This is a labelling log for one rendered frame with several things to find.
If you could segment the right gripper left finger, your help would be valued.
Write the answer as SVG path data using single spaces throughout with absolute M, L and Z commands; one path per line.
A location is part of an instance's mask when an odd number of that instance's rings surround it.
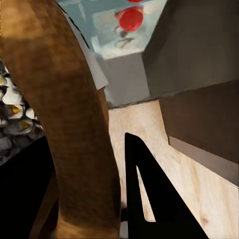
M 0 165 L 0 239 L 28 239 L 54 163 L 47 137 Z

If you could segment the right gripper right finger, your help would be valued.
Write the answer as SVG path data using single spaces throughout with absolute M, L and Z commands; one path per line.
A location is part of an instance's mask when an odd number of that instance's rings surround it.
M 128 239 L 209 239 L 138 136 L 125 134 Z M 144 219 L 138 166 L 156 222 Z

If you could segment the popcorn bag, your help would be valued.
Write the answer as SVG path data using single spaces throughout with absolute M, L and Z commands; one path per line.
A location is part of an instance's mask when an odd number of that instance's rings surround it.
M 83 34 L 56 0 L 0 0 L 0 58 L 54 163 L 28 239 L 120 239 L 109 82 Z

